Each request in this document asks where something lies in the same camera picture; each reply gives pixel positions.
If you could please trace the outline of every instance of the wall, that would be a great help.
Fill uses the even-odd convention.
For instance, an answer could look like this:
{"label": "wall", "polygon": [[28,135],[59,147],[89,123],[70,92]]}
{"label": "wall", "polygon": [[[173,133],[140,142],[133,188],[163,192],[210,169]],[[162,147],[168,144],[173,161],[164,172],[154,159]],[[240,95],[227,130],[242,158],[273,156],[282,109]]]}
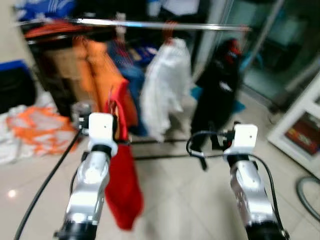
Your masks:
{"label": "wall", "polygon": [[0,63],[23,59],[32,66],[33,58],[20,29],[15,26],[14,3],[15,0],[0,0]]}

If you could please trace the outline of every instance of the tiled floor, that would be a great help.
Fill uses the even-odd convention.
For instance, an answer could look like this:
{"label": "tiled floor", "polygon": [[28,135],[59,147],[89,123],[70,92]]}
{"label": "tiled floor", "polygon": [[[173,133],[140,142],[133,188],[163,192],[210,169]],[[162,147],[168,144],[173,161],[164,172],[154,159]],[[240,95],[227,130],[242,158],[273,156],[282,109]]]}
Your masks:
{"label": "tiled floor", "polygon": [[[263,158],[273,173],[279,212],[293,240],[319,240],[320,223],[303,208],[295,192],[295,181],[306,175],[293,160],[269,144],[266,134],[271,129],[266,109],[246,95],[240,96],[246,110],[233,119],[259,127],[255,153]],[[186,114],[192,111],[192,101]],[[184,115],[177,117],[181,129],[188,132]],[[187,137],[181,130],[174,137]],[[80,162],[83,141],[68,155],[44,191],[27,222],[21,239],[52,239],[58,230],[69,197],[69,182]],[[184,143],[135,145],[135,156],[185,154]],[[1,239],[13,239],[16,228],[38,187],[59,156],[46,156],[0,166]],[[132,232],[120,231],[107,206],[103,208],[97,240],[245,240],[246,233],[230,188],[229,167],[222,159],[209,160],[203,172],[198,160],[190,157],[137,161],[136,168],[144,194],[145,208]],[[267,188],[266,173],[260,168]],[[9,198],[8,191],[16,190]],[[320,187],[308,185],[307,197],[320,212]]]}

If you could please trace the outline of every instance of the black bag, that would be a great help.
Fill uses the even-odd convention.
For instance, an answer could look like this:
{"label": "black bag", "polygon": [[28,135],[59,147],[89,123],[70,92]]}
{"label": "black bag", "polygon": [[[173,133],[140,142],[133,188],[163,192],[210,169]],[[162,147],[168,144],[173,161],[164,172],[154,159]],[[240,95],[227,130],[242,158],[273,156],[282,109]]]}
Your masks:
{"label": "black bag", "polygon": [[35,100],[35,84],[26,65],[21,61],[0,64],[0,114],[18,105],[33,105]]}

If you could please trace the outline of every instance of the cable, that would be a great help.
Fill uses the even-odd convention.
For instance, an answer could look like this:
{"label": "cable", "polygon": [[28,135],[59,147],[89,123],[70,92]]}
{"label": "cable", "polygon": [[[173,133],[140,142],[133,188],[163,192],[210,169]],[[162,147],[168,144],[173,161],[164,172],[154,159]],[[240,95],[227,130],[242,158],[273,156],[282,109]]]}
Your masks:
{"label": "cable", "polygon": [[42,194],[42,192],[45,190],[46,186],[48,185],[49,181],[51,180],[51,178],[54,176],[54,174],[56,173],[56,171],[58,170],[58,168],[60,167],[60,165],[62,164],[62,162],[64,161],[64,159],[66,158],[67,154],[69,153],[70,149],[72,148],[72,146],[75,144],[76,140],[78,139],[79,135],[81,133],[81,129],[76,133],[76,135],[74,136],[74,138],[72,139],[71,143],[69,144],[69,146],[66,148],[65,152],[62,154],[61,158],[59,159],[59,161],[56,163],[56,165],[54,166],[54,168],[52,169],[52,171],[49,173],[49,175],[46,177],[46,179],[44,180],[43,184],[41,185],[41,187],[39,188],[38,192],[35,194],[32,202],[30,203],[28,209],[26,210],[20,225],[18,227],[18,229],[16,230],[15,236],[14,236],[14,240],[19,240],[21,237],[21,233],[24,230],[24,227],[26,225],[26,222],[32,212],[32,210],[34,209],[40,195]]}
{"label": "cable", "polygon": [[312,176],[304,176],[301,177],[295,185],[296,194],[298,195],[302,205],[305,207],[305,209],[316,219],[320,222],[320,214],[314,210],[314,208],[310,205],[310,203],[307,201],[306,196],[303,191],[304,184],[306,182],[315,182],[320,184],[320,179],[316,177],[314,174]]}
{"label": "cable", "polygon": [[[190,154],[190,156],[199,157],[199,156],[193,154],[189,149],[189,145],[190,145],[190,142],[192,141],[192,139],[194,139],[196,136],[199,136],[199,135],[222,135],[222,136],[225,136],[226,133],[216,133],[216,132],[213,132],[213,131],[199,131],[199,132],[196,132],[186,142],[186,146],[185,146],[186,147],[186,151]],[[203,155],[203,158],[220,158],[220,157],[227,157],[227,156],[240,156],[240,155],[244,155],[244,154],[247,155],[247,156],[250,156],[250,157],[253,157],[253,158],[257,159],[264,166],[264,168],[265,168],[265,170],[266,170],[266,172],[268,174],[269,181],[270,181],[270,188],[271,188],[271,194],[272,194],[274,214],[275,214],[275,217],[277,219],[280,231],[284,235],[286,235],[286,237],[288,238],[289,237],[289,233],[284,229],[283,223],[282,223],[281,218],[280,218],[279,209],[278,209],[278,203],[277,203],[277,198],[276,198],[275,184],[274,184],[274,180],[273,180],[271,171],[270,171],[268,165],[261,158],[259,158],[258,156],[254,155],[254,154],[251,154],[251,153],[223,153],[223,154],[216,154],[216,155],[209,155],[209,156],[204,156]]]}
{"label": "cable", "polygon": [[69,196],[71,196],[72,192],[74,191],[74,182],[75,182],[77,173],[78,173],[78,168],[76,168],[76,170],[71,178],[71,182],[70,182],[70,186],[69,186]]}

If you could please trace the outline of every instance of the red towel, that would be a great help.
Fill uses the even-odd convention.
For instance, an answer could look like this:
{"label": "red towel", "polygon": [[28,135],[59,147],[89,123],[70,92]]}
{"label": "red towel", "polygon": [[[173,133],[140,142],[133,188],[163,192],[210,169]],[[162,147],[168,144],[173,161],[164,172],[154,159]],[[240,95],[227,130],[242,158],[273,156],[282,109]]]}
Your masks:
{"label": "red towel", "polygon": [[[128,140],[126,116],[123,109],[123,96],[128,82],[125,81],[114,91],[105,111],[116,106],[118,117],[119,140]],[[136,217],[142,212],[144,199],[139,187],[134,158],[129,145],[118,146],[118,153],[110,161],[110,181],[105,188],[106,202],[114,215],[116,224],[123,230],[131,230]]]}

